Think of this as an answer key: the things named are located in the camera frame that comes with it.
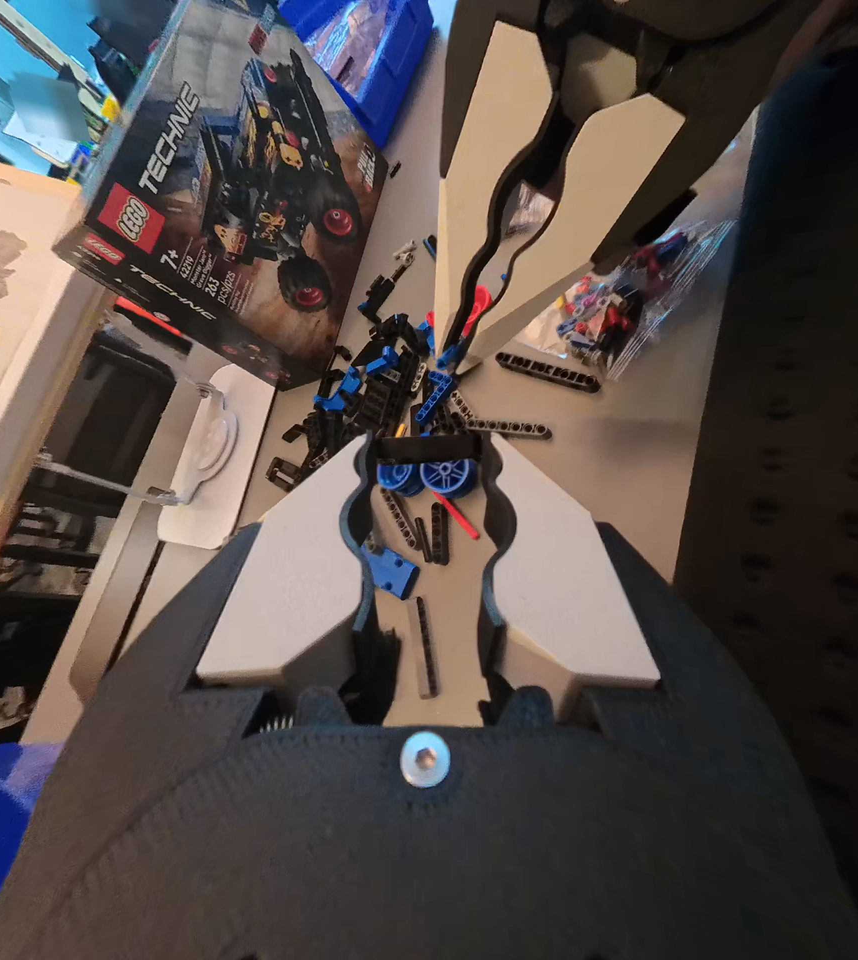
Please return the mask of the grey long beam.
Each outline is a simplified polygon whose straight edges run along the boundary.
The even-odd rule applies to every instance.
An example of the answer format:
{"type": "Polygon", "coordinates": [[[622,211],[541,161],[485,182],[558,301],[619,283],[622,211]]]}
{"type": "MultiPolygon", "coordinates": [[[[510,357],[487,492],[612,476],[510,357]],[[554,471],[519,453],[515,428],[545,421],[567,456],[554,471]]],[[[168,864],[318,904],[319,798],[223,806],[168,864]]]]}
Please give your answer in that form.
{"type": "Polygon", "coordinates": [[[500,435],[506,439],[553,440],[552,430],[538,422],[471,417],[466,418],[462,425],[468,431],[500,435]]]}

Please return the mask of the blue L-shaped beam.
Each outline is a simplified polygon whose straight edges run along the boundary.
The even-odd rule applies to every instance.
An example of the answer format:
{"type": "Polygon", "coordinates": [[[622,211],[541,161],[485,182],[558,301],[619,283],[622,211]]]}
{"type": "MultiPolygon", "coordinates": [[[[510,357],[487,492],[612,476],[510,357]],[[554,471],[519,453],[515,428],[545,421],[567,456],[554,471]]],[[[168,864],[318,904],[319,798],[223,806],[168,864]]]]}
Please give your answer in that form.
{"type": "Polygon", "coordinates": [[[457,386],[456,378],[437,369],[429,369],[425,373],[423,386],[429,392],[414,415],[414,421],[419,430],[428,429],[441,407],[445,406],[457,386]]]}

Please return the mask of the blue wheel hub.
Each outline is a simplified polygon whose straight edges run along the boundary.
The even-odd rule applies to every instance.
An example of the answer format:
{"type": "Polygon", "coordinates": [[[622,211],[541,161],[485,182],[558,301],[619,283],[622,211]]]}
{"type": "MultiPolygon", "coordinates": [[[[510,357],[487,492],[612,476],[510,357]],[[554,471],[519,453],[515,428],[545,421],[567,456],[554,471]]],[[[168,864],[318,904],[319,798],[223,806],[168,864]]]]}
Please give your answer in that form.
{"type": "Polygon", "coordinates": [[[414,498],[425,489],[417,463],[378,462],[377,481],[384,490],[400,498],[414,498]]]}
{"type": "Polygon", "coordinates": [[[419,475],[424,487],[447,500],[456,500],[471,493],[477,484],[478,466],[472,459],[423,462],[419,475]]]}

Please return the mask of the dark perforated panel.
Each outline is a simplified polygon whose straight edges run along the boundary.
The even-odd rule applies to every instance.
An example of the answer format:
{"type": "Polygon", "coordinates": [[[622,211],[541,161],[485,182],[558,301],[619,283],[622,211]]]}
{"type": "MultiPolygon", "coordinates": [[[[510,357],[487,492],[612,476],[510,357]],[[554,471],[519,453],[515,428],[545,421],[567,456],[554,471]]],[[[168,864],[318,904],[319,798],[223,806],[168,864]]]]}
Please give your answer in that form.
{"type": "Polygon", "coordinates": [[[675,586],[789,742],[858,906],[858,47],[759,112],[675,586]]]}

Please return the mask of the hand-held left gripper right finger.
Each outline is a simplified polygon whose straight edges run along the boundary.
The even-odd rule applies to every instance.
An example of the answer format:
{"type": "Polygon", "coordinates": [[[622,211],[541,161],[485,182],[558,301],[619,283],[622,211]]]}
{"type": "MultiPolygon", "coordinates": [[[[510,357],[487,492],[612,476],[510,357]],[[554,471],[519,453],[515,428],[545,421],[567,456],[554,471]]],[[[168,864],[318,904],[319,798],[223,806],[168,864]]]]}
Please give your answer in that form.
{"type": "Polygon", "coordinates": [[[653,690],[661,672],[591,512],[506,439],[483,445],[483,677],[512,690],[653,690]]]}

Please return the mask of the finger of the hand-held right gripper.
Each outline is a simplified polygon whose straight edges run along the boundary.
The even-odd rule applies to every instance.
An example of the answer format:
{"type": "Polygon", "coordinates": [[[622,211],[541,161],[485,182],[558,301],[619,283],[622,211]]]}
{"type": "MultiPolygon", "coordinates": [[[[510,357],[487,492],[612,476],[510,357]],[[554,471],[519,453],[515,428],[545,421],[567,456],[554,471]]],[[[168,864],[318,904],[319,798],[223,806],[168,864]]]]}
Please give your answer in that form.
{"type": "Polygon", "coordinates": [[[462,338],[479,276],[495,256],[503,213],[533,166],[561,175],[560,73],[540,34],[493,21],[476,82],[440,176],[435,257],[435,355],[487,359],[561,293],[561,201],[512,254],[506,287],[462,338]]]}
{"type": "Polygon", "coordinates": [[[644,94],[584,122],[565,157],[558,202],[510,260],[505,286],[477,320],[459,374],[506,346],[591,270],[596,250],[685,121],[684,114],[644,94]]]}

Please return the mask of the long black beam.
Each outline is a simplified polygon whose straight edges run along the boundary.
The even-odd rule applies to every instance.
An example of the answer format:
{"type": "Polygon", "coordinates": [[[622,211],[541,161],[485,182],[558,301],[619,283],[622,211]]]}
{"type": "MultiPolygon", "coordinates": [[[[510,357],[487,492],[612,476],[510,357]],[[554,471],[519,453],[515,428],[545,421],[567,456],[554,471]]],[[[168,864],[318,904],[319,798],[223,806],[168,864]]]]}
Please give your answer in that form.
{"type": "Polygon", "coordinates": [[[590,373],[505,351],[497,352],[494,359],[501,369],[519,376],[589,395],[601,391],[599,380],[590,373]]]}

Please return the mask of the red axle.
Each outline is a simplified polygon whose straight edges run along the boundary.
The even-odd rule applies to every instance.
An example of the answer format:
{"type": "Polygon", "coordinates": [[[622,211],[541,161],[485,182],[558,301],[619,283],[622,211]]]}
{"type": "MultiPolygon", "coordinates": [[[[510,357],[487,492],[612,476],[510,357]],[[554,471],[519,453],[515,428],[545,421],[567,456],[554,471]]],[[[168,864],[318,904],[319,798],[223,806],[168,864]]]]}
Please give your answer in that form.
{"type": "Polygon", "coordinates": [[[471,540],[474,542],[478,542],[480,540],[480,534],[477,528],[450,499],[443,496],[441,493],[436,492],[435,490],[433,490],[433,496],[441,505],[441,507],[447,511],[450,518],[459,525],[459,528],[462,529],[462,531],[467,534],[471,540]]]}

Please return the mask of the dark grey beam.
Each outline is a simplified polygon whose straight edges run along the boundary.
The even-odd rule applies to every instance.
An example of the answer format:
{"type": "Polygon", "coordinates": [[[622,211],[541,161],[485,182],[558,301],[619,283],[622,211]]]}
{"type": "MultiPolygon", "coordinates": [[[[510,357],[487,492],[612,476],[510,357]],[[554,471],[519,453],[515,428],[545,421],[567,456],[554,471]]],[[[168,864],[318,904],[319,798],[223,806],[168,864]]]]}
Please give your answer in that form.
{"type": "Polygon", "coordinates": [[[438,697],[440,678],[428,607],[423,596],[414,596],[408,611],[418,697],[428,701],[438,697]]]}

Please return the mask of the printed toy set box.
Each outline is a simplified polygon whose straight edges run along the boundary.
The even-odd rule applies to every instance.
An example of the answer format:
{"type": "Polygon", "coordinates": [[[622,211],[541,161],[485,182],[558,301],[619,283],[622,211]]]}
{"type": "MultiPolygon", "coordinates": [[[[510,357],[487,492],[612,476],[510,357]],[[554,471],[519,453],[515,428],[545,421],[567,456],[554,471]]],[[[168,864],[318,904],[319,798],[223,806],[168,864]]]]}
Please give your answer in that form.
{"type": "Polygon", "coordinates": [[[279,390],[336,346],[388,163],[272,2],[179,2],[53,252],[279,390]]]}

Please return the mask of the pile of loose building parts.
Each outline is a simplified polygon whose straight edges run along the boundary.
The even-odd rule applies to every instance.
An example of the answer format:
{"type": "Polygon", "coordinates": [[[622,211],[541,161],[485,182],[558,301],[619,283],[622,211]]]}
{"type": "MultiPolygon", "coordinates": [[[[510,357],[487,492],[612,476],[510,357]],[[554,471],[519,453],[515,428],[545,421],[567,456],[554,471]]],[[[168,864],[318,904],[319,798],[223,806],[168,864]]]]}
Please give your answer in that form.
{"type": "MultiPolygon", "coordinates": [[[[338,346],[334,357],[344,366],[329,366],[320,379],[312,409],[282,435],[291,444],[306,442],[300,462],[274,457],[266,479],[287,494],[320,469],[351,440],[371,434],[374,438],[400,438],[476,434],[463,426],[465,419],[480,418],[456,388],[440,407],[428,427],[420,430],[415,414],[429,390],[423,379],[435,370],[434,315],[428,313],[417,326],[405,314],[373,323],[368,342],[356,355],[338,346]]],[[[435,500],[431,530],[420,517],[411,518],[404,497],[382,488],[389,513],[406,546],[419,549],[427,563],[448,562],[448,523],[452,518],[435,500]]]]}

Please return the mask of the small bag of red parts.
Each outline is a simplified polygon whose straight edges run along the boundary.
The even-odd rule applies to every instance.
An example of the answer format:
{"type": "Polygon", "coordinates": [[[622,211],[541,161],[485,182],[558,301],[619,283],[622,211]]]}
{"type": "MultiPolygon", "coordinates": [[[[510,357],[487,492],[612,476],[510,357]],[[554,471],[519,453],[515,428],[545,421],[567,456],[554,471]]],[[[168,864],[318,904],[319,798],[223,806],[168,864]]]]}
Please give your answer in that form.
{"type": "Polygon", "coordinates": [[[738,217],[684,221],[639,247],[607,275],[588,273],[515,337],[616,381],[648,346],[735,231],[738,217]]]}

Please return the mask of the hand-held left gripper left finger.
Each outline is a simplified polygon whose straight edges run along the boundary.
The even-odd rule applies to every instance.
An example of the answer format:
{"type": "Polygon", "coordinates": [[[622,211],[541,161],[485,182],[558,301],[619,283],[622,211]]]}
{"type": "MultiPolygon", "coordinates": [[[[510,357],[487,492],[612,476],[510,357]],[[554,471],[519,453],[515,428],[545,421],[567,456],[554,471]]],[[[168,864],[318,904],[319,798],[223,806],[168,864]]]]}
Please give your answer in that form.
{"type": "Polygon", "coordinates": [[[207,687],[342,687],[354,674],[363,570],[341,522],[365,444],[353,439],[262,516],[195,668],[207,687]]]}

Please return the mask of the blue angled shell panel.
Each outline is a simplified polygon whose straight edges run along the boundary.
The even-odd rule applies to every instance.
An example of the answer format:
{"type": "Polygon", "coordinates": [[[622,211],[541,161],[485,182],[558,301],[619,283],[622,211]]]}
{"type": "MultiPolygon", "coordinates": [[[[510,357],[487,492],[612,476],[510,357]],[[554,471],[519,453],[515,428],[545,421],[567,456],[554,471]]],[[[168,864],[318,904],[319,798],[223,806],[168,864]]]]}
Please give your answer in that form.
{"type": "Polygon", "coordinates": [[[415,563],[380,545],[364,544],[363,555],[377,589],[401,601],[410,598],[421,573],[415,563]]]}

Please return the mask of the grey desk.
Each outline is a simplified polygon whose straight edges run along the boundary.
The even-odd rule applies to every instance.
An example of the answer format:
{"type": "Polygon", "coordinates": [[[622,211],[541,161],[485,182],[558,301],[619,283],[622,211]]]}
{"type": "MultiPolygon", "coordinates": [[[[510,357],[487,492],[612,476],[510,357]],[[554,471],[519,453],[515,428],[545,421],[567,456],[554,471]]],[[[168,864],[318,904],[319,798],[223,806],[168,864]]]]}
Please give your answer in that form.
{"type": "MultiPolygon", "coordinates": [[[[365,290],[407,241],[437,234],[438,154],[445,61],[454,2],[430,2],[434,31],[384,154],[400,172],[384,186],[339,342],[360,347],[368,325],[358,313],[365,290]]],[[[492,361],[464,380],[463,396],[478,414],[511,416],[549,426],[549,441],[512,445],[577,499],[598,522],[612,524],[665,580],[673,578],[700,423],[709,386],[735,234],[705,268],[658,343],[614,384],[594,395],[517,375],[492,361]]],[[[99,681],[170,599],[215,555],[194,546],[160,544],[159,510],[128,498],[90,576],[75,617],[21,737],[63,742],[99,681]]],[[[480,583],[491,539],[473,541],[452,523],[447,566],[426,565],[415,585],[425,597],[437,650],[440,691],[423,700],[408,606],[377,592],[380,624],[403,642],[396,698],[388,726],[480,726],[477,703],[488,699],[474,642],[480,583]]]]}

